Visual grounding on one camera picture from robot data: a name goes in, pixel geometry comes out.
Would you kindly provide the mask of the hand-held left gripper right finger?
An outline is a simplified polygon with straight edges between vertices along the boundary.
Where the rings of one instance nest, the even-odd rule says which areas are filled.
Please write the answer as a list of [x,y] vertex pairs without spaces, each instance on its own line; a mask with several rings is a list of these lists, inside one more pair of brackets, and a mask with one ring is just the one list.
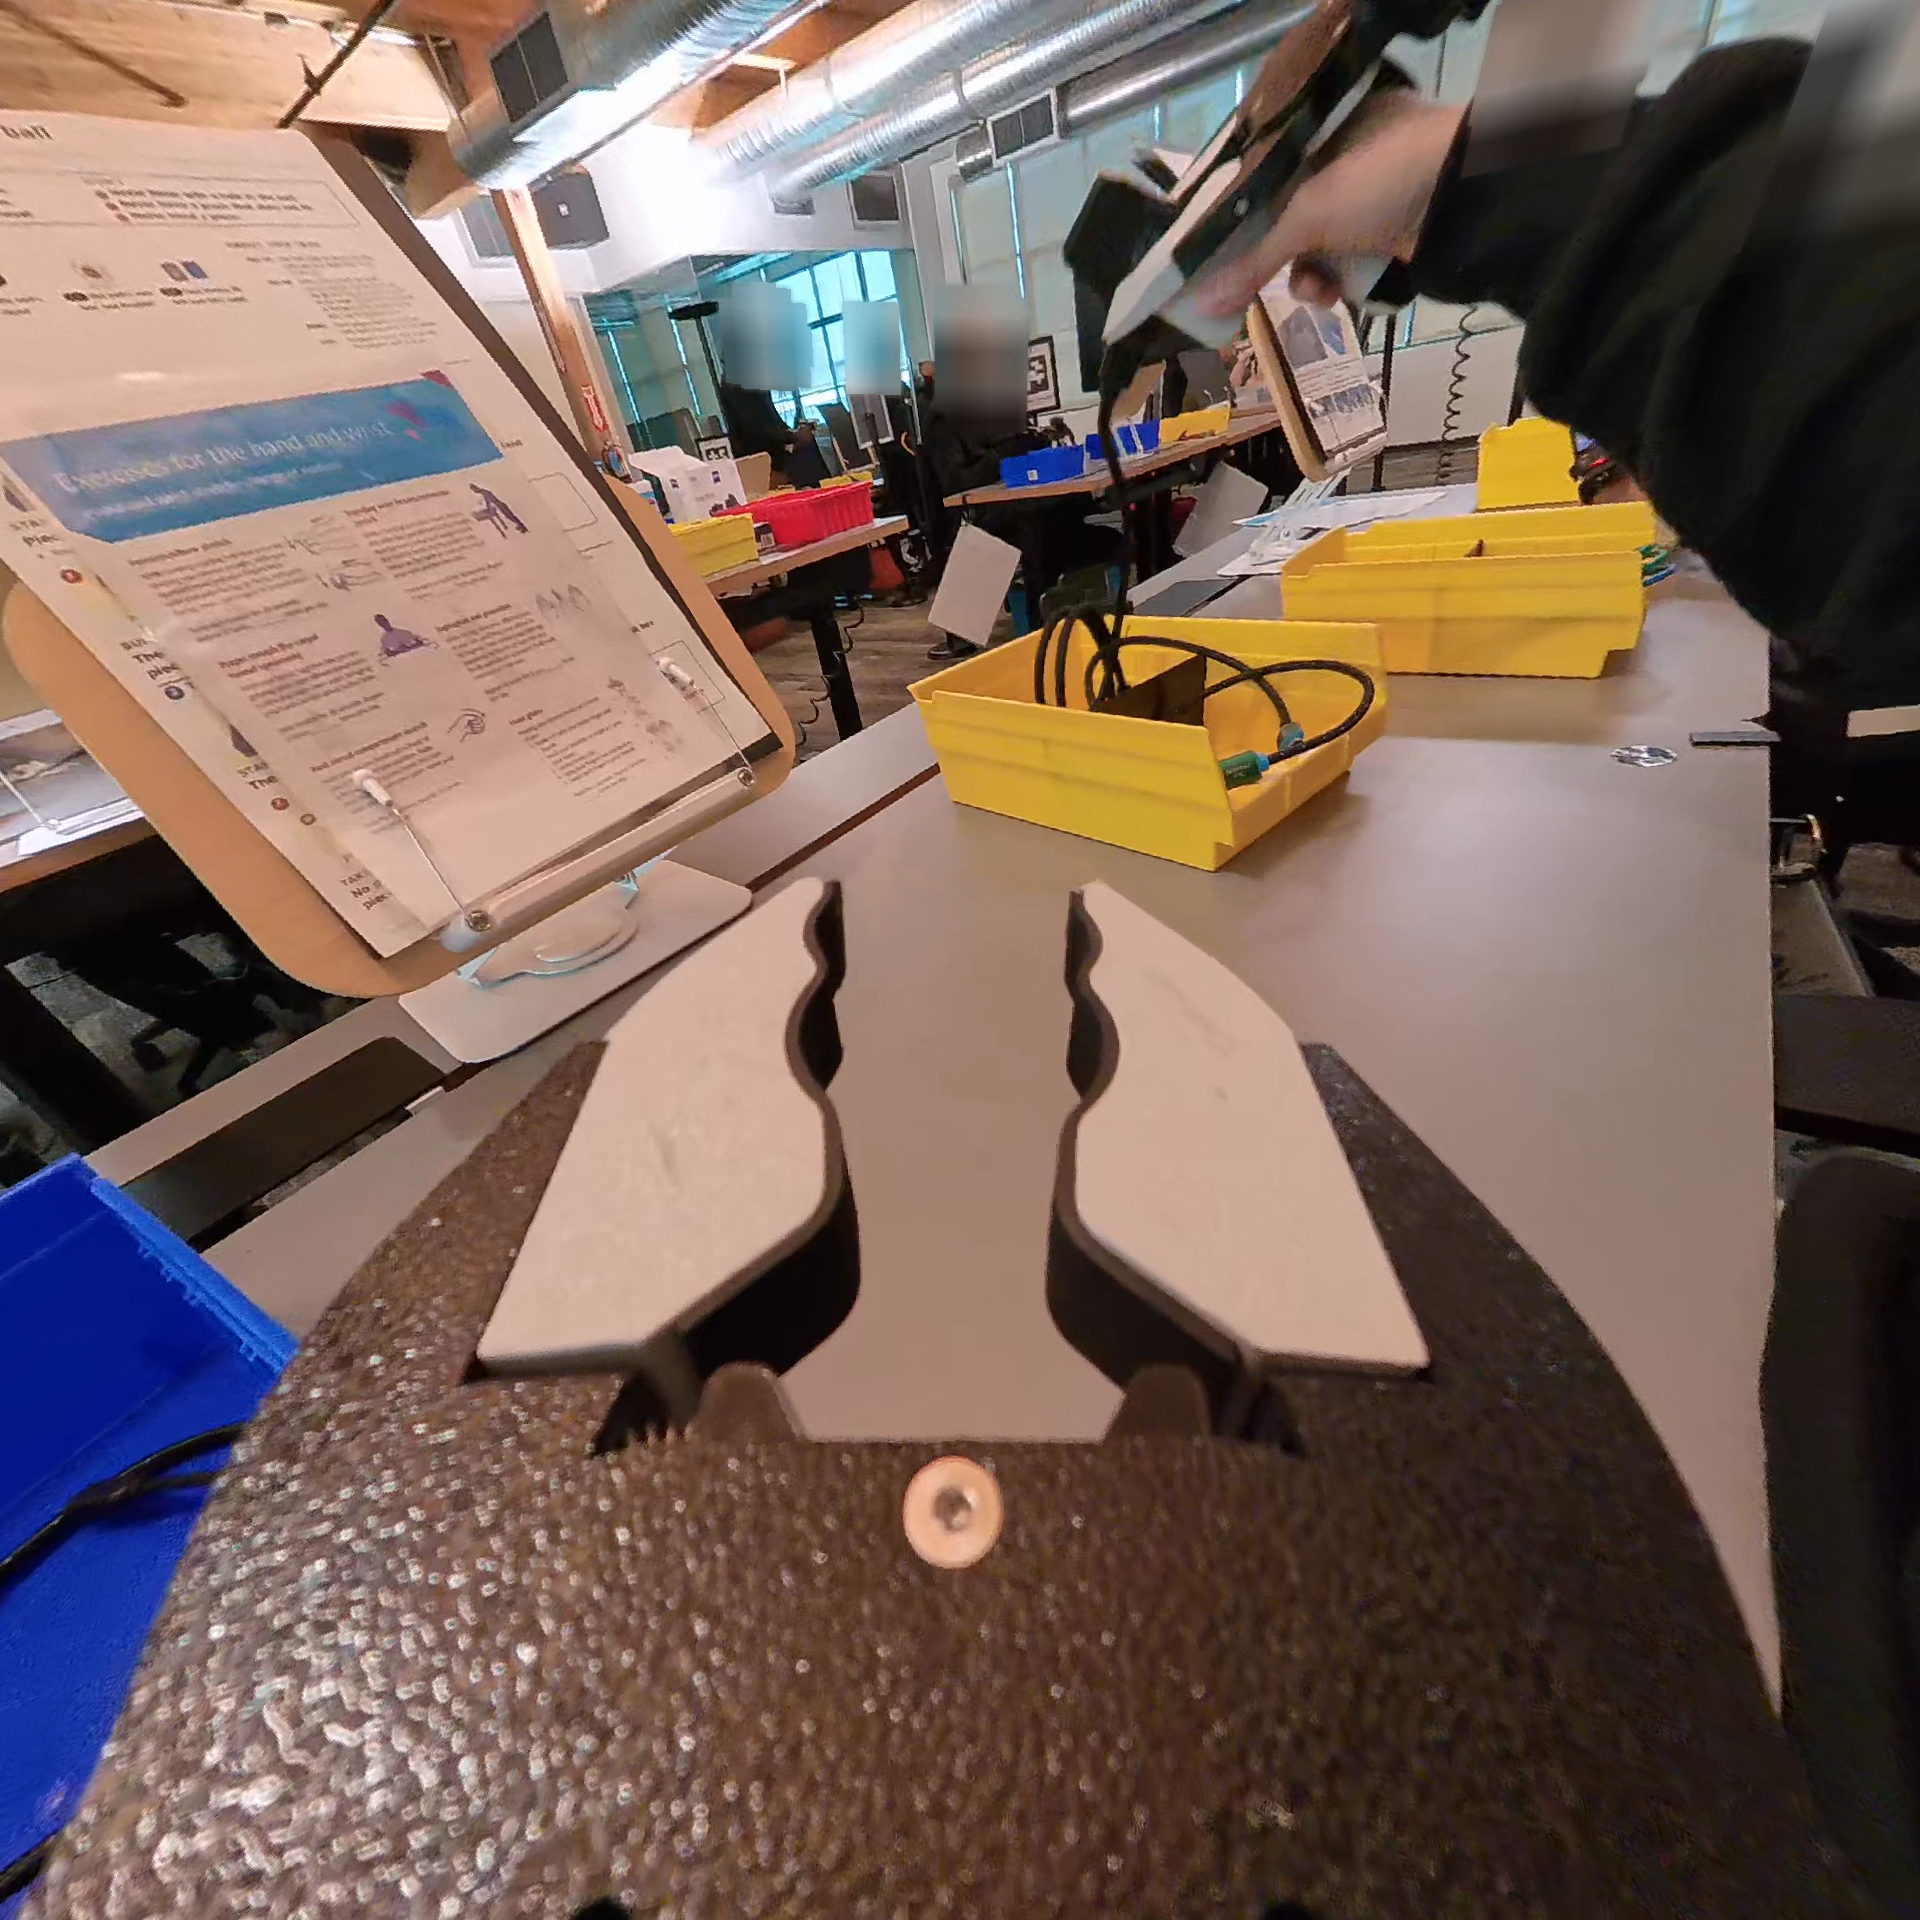
[[1112,1385],[1417,1379],[1431,1342],[1292,1025],[1112,883],[1066,906],[1046,1311]]

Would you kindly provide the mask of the silver air duct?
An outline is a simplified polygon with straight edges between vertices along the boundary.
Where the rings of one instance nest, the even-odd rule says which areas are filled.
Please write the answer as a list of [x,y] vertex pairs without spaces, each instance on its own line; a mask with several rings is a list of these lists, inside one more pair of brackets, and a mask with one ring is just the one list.
[[[820,5],[546,5],[487,59],[448,140],[460,182],[530,188],[633,130]],[[696,136],[699,168],[782,211],[1074,81],[1087,62],[1288,5],[905,5]]]

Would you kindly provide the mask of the instruction sheet on wooden stand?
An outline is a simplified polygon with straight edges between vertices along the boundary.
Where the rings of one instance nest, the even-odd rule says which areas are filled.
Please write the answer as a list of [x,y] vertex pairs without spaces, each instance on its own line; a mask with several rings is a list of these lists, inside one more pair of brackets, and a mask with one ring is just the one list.
[[343,141],[5,110],[10,660],[238,930],[460,1063],[749,911],[790,721]]

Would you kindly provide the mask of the person's right forearm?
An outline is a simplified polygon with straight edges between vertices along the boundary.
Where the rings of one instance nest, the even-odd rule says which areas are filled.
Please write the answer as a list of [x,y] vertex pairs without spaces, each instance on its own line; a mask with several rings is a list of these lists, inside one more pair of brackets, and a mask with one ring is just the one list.
[[1604,129],[1468,110],[1406,283],[1522,320],[1522,390],[1615,455],[1815,707],[1916,706],[1916,180],[1838,206],[1838,59],[1703,53]]

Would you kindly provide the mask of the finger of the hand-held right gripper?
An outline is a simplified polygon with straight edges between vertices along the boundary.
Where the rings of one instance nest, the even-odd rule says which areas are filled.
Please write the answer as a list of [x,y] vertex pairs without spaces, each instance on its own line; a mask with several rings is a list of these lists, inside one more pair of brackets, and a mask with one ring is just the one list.
[[1185,331],[1214,338],[1192,287],[1241,263],[1277,226],[1306,173],[1300,140],[1264,140],[1241,152],[1192,155],[1168,182],[1146,168],[1142,214],[1153,227],[1139,263],[1116,283],[1107,348],[1161,344]]

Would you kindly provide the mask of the red plastic bin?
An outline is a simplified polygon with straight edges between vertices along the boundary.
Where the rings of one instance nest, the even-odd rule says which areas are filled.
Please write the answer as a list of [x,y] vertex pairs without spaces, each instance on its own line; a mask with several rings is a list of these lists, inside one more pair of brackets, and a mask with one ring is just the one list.
[[872,484],[828,484],[762,495],[738,509],[753,519],[759,552],[790,552],[874,525]]

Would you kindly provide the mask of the grey desk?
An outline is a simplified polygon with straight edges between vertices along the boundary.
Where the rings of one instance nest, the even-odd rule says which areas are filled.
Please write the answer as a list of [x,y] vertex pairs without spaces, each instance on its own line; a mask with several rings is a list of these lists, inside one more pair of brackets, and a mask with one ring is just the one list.
[[[784,1383],[810,1436],[1093,1443],[1116,1385],[1042,1299],[1070,1111],[1066,906],[1112,883],[1329,1044],[1566,1291],[1659,1428],[1779,1690],[1758,1363],[1772,1296],[1762,706],[1698,577],[1604,679],[1401,679],[1343,784],[1224,875],[957,805],[920,716],[804,763],[684,859],[842,888],[831,1083],[861,1296]],[[1629,770],[1613,746],[1672,768]]]

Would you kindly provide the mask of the white hanging paper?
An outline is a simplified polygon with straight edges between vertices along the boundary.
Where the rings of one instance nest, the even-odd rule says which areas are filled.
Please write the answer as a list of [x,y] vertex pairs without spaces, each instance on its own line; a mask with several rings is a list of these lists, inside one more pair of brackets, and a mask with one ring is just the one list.
[[1023,548],[979,521],[964,521],[926,612],[943,644],[982,649],[1023,568]]

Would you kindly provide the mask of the black bin divider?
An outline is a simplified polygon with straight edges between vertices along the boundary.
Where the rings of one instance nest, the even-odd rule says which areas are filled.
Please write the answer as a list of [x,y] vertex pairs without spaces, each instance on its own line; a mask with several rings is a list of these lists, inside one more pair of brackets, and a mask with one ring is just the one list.
[[1128,668],[1123,687],[1087,691],[1093,712],[1192,728],[1206,727],[1206,702],[1210,664],[1192,654],[1178,654],[1172,664]]

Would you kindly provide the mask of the wooden document stand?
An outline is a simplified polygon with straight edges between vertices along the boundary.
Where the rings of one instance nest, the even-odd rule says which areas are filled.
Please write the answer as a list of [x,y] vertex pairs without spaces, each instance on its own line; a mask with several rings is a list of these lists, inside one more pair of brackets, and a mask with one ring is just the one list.
[[1268,487],[1268,509],[1237,519],[1242,546],[1214,568],[1218,582],[1273,577],[1313,539],[1442,515],[1450,487],[1386,491],[1371,484],[1386,455],[1386,385],[1371,371],[1343,301],[1313,305],[1272,281],[1242,325],[1231,408],[1268,418],[1294,484]]

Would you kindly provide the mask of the wooden side desk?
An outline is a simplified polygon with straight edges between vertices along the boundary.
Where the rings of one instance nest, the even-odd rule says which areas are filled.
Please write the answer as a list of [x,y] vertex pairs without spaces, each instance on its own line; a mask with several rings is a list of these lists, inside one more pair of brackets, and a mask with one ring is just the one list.
[[848,638],[837,617],[837,586],[851,570],[853,555],[868,555],[872,548],[905,533],[912,533],[907,519],[888,515],[837,533],[828,539],[766,552],[757,562],[730,568],[708,577],[708,591],[722,606],[770,595],[776,606],[774,612],[804,622],[826,684],[826,707],[831,712],[831,727],[841,740],[864,732],[864,712],[857,706],[857,691],[848,664]]

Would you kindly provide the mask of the person's right hand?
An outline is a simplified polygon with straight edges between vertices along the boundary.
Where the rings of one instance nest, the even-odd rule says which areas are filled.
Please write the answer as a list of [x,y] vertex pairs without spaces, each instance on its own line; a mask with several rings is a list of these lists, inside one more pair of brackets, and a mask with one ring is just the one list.
[[1242,316],[1272,281],[1300,301],[1358,301],[1358,263],[1410,263],[1471,119],[1410,85],[1371,94],[1277,205],[1249,211],[1192,283],[1198,317]]

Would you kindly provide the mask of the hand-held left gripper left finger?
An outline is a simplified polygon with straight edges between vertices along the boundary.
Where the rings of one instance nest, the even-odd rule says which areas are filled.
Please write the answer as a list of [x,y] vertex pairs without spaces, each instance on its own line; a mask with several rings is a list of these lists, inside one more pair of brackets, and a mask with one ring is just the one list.
[[477,1339],[490,1379],[790,1376],[853,1311],[857,1203],[831,1078],[841,880],[800,879],[608,1030]]

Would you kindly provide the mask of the yellow plastic bin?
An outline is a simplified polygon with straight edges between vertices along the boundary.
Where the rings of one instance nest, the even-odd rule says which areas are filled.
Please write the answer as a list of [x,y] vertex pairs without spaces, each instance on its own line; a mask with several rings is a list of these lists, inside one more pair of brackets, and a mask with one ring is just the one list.
[[[1087,707],[1178,654],[1210,664],[1203,728]],[[957,805],[1214,875],[1353,770],[1387,679],[1358,622],[1134,616],[1100,649],[1085,616],[1058,616],[912,702]]]
[[1480,515],[1575,503],[1582,503],[1582,484],[1575,476],[1575,434],[1567,424],[1549,418],[1518,418],[1480,434]]
[[1377,631],[1394,678],[1596,679],[1643,630],[1643,500],[1399,515],[1316,537],[1280,568],[1288,622]]

